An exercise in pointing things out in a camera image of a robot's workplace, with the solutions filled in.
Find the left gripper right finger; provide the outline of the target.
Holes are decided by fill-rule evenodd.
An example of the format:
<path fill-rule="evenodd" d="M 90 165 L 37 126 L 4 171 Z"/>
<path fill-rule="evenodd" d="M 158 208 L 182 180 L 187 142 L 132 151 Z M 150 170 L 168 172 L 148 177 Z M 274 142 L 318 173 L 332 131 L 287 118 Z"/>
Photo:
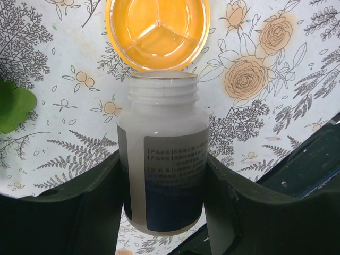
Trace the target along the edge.
<path fill-rule="evenodd" d="M 209 156 L 204 204 L 212 254 L 339 254 L 339 184 L 299 199 Z"/>

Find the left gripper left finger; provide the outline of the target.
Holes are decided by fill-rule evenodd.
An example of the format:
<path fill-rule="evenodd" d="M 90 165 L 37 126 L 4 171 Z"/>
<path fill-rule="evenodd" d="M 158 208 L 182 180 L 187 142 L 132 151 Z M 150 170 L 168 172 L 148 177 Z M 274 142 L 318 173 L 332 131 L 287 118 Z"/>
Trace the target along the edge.
<path fill-rule="evenodd" d="M 1 196 L 1 254 L 114 254 L 122 211 L 119 153 L 33 197 Z"/>

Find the white blue pill bottle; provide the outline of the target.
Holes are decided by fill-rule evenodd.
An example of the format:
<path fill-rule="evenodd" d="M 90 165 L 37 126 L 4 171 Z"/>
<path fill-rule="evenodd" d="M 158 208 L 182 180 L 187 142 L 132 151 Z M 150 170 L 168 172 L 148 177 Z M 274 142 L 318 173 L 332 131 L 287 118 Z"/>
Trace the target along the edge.
<path fill-rule="evenodd" d="M 196 74 L 131 75 L 131 105 L 117 121 L 123 206 L 137 230 L 171 236 L 200 218 L 209 117 L 196 107 Z"/>

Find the yellow round pill case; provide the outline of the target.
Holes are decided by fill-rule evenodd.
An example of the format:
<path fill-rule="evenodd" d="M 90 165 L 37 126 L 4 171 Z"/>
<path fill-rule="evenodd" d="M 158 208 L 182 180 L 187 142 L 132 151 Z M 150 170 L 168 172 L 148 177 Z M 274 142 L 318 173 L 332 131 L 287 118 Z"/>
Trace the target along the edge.
<path fill-rule="evenodd" d="M 138 71 L 182 70 L 205 47 L 208 1 L 107 1 L 106 28 L 115 53 Z"/>

